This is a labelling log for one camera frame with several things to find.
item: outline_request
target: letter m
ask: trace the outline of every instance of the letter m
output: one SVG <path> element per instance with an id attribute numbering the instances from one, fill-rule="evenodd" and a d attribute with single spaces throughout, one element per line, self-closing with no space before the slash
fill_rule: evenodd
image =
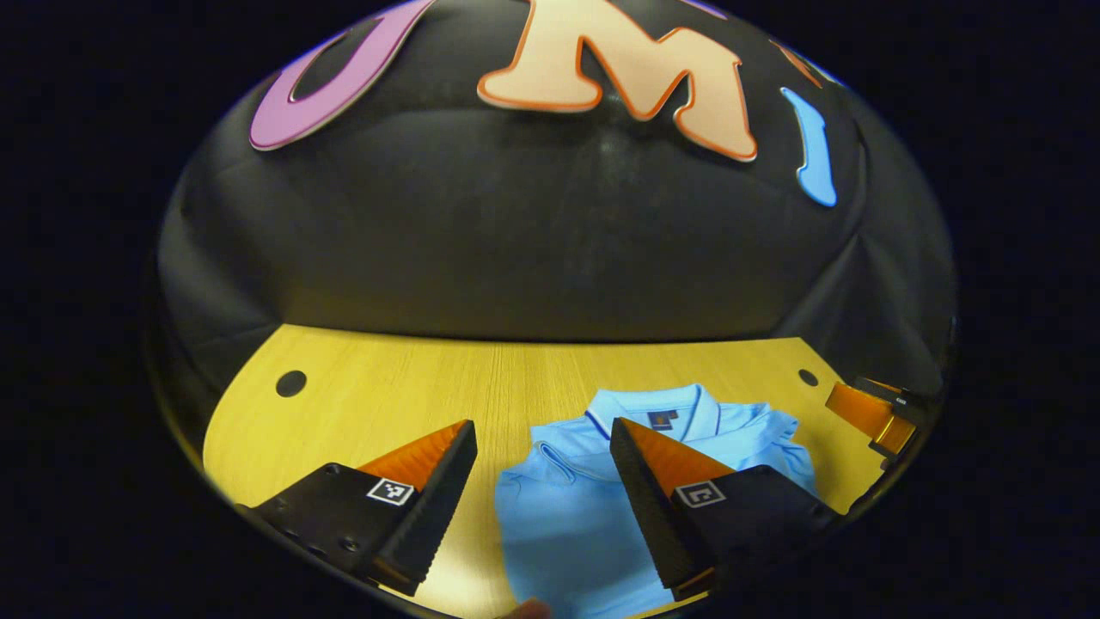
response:
<path id="1" fill-rule="evenodd" d="M 607 0 L 528 0 L 527 25 L 507 68 L 477 84 L 485 102 L 512 109 L 581 112 L 603 97 L 581 73 L 585 45 L 596 56 L 630 114 L 650 120 L 680 80 L 688 103 L 675 111 L 680 131 L 693 142 L 737 161 L 756 158 L 740 58 L 698 32 L 678 27 L 654 41 Z"/>

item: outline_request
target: black background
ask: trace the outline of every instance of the black background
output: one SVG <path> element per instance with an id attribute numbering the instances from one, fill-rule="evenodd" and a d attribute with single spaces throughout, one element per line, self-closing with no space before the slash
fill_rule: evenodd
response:
<path id="1" fill-rule="evenodd" d="M 11 419 L 9 616 L 370 615 L 221 504 L 161 422 L 139 355 L 139 285 L 172 185 L 250 87 L 373 12 L 346 0 L 20 2 L 13 245 L 26 283 Z M 730 2 L 859 91 L 943 202 L 963 351 L 942 425 L 837 544 L 729 614 L 916 605 L 1080 611 L 1094 351 L 1097 11 L 1089 2 Z M 799 595 L 777 595 L 779 592 Z M 878 598 L 900 600 L 880 606 Z"/>

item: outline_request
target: light blue polo shirt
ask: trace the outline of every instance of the light blue polo shirt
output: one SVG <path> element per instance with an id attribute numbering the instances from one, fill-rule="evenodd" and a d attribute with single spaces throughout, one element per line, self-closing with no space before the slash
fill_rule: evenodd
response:
<path id="1" fill-rule="evenodd" d="M 623 617 L 673 601 L 609 452 L 627 418 L 733 467 L 769 465 L 816 496 L 810 454 L 791 443 L 798 420 L 766 404 L 718 404 L 700 385 L 600 390 L 584 417 L 531 428 L 527 460 L 501 474 L 496 516 L 508 583 L 554 619 Z"/>

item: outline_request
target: shirt collar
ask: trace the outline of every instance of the shirt collar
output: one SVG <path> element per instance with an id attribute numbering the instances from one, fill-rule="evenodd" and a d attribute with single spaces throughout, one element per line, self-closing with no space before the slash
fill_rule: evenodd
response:
<path id="1" fill-rule="evenodd" d="M 608 391 L 596 393 L 588 410 L 584 412 L 604 439 L 610 440 L 612 423 L 615 418 L 628 413 L 649 413 L 688 409 L 686 429 L 672 434 L 680 442 L 710 439 L 718 433 L 721 410 L 717 400 L 702 385 L 689 385 L 660 391 Z"/>

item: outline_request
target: wooden table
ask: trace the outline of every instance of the wooden table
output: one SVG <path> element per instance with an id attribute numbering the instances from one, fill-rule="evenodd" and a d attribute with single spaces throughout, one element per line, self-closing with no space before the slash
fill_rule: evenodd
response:
<path id="1" fill-rule="evenodd" d="M 817 378 L 816 387 L 800 378 L 803 369 Z M 275 385 L 292 371 L 305 373 L 306 387 L 283 398 Z M 415 601 L 488 619 L 517 604 L 504 572 L 493 491 L 501 472 L 527 457 L 530 427 L 581 417 L 597 389 L 650 391 L 697 383 L 719 402 L 769 402 L 798 418 L 794 441 L 810 451 L 821 498 L 846 513 L 881 475 L 882 457 L 867 447 L 867 436 L 825 408 L 837 382 L 799 339 L 518 344 L 284 325 L 222 397 L 202 458 L 231 500 L 254 507 L 324 463 L 356 467 L 458 420 L 473 420 L 477 461 Z"/>

